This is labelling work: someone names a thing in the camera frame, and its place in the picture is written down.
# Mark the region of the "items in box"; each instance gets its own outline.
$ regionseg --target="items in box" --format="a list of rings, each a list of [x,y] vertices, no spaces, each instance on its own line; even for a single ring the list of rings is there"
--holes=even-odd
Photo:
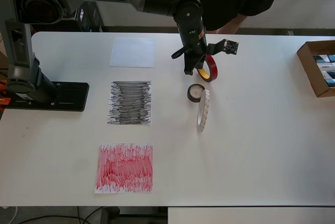
[[[330,60],[327,55],[313,55],[313,58],[317,63],[329,63]]]
[[[318,63],[320,71],[335,71],[335,63]]]
[[[313,55],[329,87],[335,87],[335,55]]]

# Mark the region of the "cardboard box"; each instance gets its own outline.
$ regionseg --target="cardboard box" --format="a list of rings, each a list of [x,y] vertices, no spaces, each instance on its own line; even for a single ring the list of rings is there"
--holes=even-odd
[[[5,45],[4,45],[4,40],[2,39],[1,33],[0,33],[0,53],[4,56],[7,56]]]
[[[3,74],[8,74],[8,59],[5,51],[4,42],[0,34],[0,80],[7,80]]]
[[[317,97],[335,96],[335,87],[329,87],[313,55],[335,54],[335,40],[306,42],[299,50],[298,56]]]

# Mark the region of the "white table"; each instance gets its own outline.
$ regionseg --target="white table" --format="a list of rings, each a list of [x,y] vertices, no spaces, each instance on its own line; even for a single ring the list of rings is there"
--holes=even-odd
[[[115,37],[155,38],[155,68],[108,67]],[[34,35],[52,81],[88,82],[83,113],[5,110],[0,122],[0,206],[335,205],[335,97],[317,98],[296,51],[328,37],[219,36],[240,42],[215,56],[207,84],[171,59],[179,35]],[[152,80],[151,126],[107,124],[110,82]],[[206,128],[187,88],[210,90]],[[146,194],[95,195],[101,144],[151,142],[154,186]]]
[[[169,207],[169,224],[331,224],[335,208]]]

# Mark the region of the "cable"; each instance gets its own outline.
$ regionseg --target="cable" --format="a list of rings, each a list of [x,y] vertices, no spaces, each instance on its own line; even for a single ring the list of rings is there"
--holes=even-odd
[[[79,215],[79,207],[77,207],[77,213],[78,213],[78,221],[79,221],[79,224],[82,224],[81,222],[80,222],[80,215]]]
[[[13,222],[13,220],[16,217],[16,214],[17,214],[17,207],[15,207],[15,214],[14,214],[14,216],[12,217],[12,219],[10,220],[10,222],[8,224],[11,224]]]
[[[24,221],[21,221],[19,222],[18,224],[23,224],[23,223],[26,223],[26,222],[30,222],[30,221],[33,221],[33,220],[39,220],[39,219],[43,219],[43,218],[50,218],[50,217],[57,217],[57,218],[69,218],[69,219],[79,219],[79,220],[83,220],[83,224],[86,222],[87,224],[91,224],[90,222],[88,222],[87,220],[84,220],[83,218],[80,218],[80,217],[77,217],[77,216],[63,216],[63,215],[44,215],[44,216],[40,216],[40,217],[36,217],[36,218],[32,218],[32,219],[29,219],[29,220],[24,220]]]
[[[94,214],[95,212],[97,212],[98,210],[100,210],[100,209],[102,209],[103,207],[98,207],[97,209],[95,209],[92,213],[90,213],[86,218],[85,218],[85,220],[84,220],[84,223],[85,223],[85,221],[92,215],[92,214]]]

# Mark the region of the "gray robot arm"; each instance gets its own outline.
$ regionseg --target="gray robot arm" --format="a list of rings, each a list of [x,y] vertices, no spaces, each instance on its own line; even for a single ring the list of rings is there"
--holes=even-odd
[[[49,103],[57,97],[57,89],[42,73],[32,51],[30,24],[57,23],[65,11],[72,13],[85,1],[129,3],[141,12],[173,16],[183,48],[172,58],[184,54],[185,74],[201,69],[205,55],[214,53],[213,45],[206,43],[199,0],[0,0],[0,32],[9,59],[6,86],[10,91],[38,103]],[[232,49],[226,53],[236,52]]]

